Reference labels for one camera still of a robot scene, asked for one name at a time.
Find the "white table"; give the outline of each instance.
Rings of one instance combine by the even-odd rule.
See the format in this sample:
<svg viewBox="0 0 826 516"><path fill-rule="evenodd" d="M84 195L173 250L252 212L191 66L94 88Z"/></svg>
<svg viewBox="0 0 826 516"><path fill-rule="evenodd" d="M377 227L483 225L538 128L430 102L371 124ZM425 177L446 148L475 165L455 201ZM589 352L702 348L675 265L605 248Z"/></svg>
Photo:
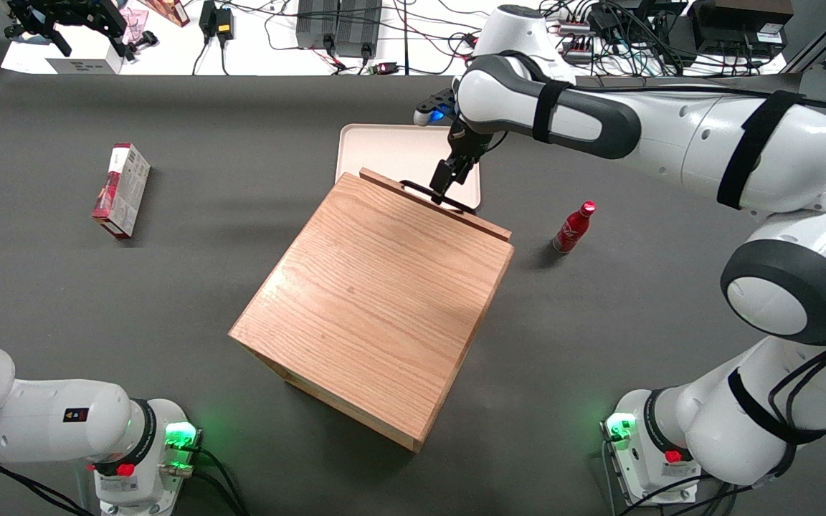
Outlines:
<svg viewBox="0 0 826 516"><path fill-rule="evenodd" d="M269 4L268 9L279 12L284 0L275 0ZM370 65L376 62L397 62L404 63L404 32L402 12L396 10L396 6L402 6L401 0L383 0L383 10L381 10L381 22L386 25L380 27L378 36L378 49L376 56L371 60ZM457 11L478 11L492 12L494 4L504 3L503 0L442 0L451 9ZM259 7L264 6L265 0L240 0L236 2L243 6ZM534 0L515 0L514 3L534 5ZM148 7L138 3L138 0L129 0L128 7L132 9L146 9ZM154 32L158 37L158 44L155 47L142 49L135 62L125 62L120 69L121 75L190 75L193 71L194 61L203 48L203 36L197 26L202 0L193 0L186 7L186 12L190 16L190 23L186 27L178 27L164 17L155 12L148 14L146 29ZM294 14L298 12L298 0L292 0L285 7L285 13ZM449 37L455 32L472 32L471 27L482 27L486 16L484 14L458 14L450 12L439 0L416 0L411 2L407 9L409 16L407 23L410 27L430 36ZM420 19L417 15L432 17L432 19L448 20L453 23L465 24L462 26L450 25L449 23L434 22ZM287 49L296 45L295 41L295 17L273 16L266 13L249 13L239 9L232 9L234 19L235 39L227 42L225 50L226 69L230 75L331 75L334 68L324 61L320 55L315 54L310 49ZM75 30L72 38L66 35L70 45L75 46L78 39L102 39L98 33L85 30ZM552 42L559 42L560 37L555 34L550 36ZM412 30L407 33L407 46L409 46L409 65L423 72L443 72L444 75L461 75L465 71L465 62L461 58L450 58L448 43L444 40L430 40ZM461 52L469 52L466 45L461 46ZM59 50L53 45L40 46L26 43L12 43L9 52L6 53L2 67L17 72L28 73L55 73L46 61L48 57L61 57ZM701 57L698 61L702 63L714 62L715 56ZM358 67L361 59L346 58L341 61L348 67ZM727 58L731 63L734 58ZM782 70L784 66L782 54L777 56L773 62L761 68L761 73L775 73ZM744 59L739 59L739 65L744 64ZM604 58L599 65L596 65L594 72L603 73L607 71L611 75L621 75L630 70L628 59ZM654 64L650 69L655 71ZM685 70L685 75L712 75L720 72L720 67L707 65L694 65ZM592 75L588 66L578 67L580 75ZM204 53L196 66L197 75L223 75L221 66L221 52L219 42L213 39L209 48ZM410 72L411 75L420 75L419 72Z"/></svg>

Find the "gray table surface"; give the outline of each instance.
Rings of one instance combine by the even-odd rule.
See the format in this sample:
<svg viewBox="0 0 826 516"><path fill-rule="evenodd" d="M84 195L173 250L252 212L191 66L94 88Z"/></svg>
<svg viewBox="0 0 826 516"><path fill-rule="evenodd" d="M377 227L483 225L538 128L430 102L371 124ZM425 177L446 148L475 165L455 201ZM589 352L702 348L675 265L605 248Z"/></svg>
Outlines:
<svg viewBox="0 0 826 516"><path fill-rule="evenodd" d="M416 455L226 336L331 187L341 127L409 123L445 85L0 71L0 347L17 375L177 401L255 515L609 513L597 422L628 390L693 380L760 337L718 289L754 229L741 213L510 137L485 157L480 215L513 231L515 257ZM155 168L130 242L89 218L117 141ZM586 199L589 233L551 260ZM75 493L66 464L16 470ZM0 514L56 512L0 477ZM186 483L177 514L225 512ZM826 438L735 514L826 515Z"/></svg>

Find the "wood grain surface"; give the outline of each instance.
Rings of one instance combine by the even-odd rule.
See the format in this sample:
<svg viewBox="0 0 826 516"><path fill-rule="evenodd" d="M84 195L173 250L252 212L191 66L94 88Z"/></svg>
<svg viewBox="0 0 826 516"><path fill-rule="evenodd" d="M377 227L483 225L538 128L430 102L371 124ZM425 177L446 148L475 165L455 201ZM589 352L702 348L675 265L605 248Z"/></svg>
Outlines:
<svg viewBox="0 0 826 516"><path fill-rule="evenodd" d="M417 451L514 248L505 229L475 228L364 173L341 177L229 335Z"/></svg>

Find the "red box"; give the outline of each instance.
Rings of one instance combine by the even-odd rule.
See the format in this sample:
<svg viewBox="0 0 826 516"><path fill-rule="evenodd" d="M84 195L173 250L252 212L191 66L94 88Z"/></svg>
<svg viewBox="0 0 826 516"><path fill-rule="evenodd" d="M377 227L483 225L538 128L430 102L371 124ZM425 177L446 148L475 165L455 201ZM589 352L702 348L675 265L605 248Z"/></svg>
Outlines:
<svg viewBox="0 0 826 516"><path fill-rule="evenodd" d="M98 194L91 218L115 238L132 237L150 170L148 161L132 143L114 145L108 180Z"/></svg>
<svg viewBox="0 0 826 516"><path fill-rule="evenodd" d="M173 21L177 26L183 27L190 22L190 16L187 16L184 11L181 0L141 0L141 2L161 16Z"/></svg>

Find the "green led light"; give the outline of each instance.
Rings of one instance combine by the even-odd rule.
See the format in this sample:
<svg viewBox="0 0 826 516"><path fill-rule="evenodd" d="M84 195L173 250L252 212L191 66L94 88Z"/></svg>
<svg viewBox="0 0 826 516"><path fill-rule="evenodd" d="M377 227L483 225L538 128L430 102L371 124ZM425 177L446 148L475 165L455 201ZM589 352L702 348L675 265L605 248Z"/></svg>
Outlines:
<svg viewBox="0 0 826 516"><path fill-rule="evenodd" d="M629 439L630 434L636 428L636 416L632 414L622 414L615 412L605 421L607 430L610 431L610 438L613 441L623 441Z"/></svg>
<svg viewBox="0 0 826 516"><path fill-rule="evenodd" d="M196 427L186 421L169 424L164 428L164 444L192 446L196 443Z"/></svg>

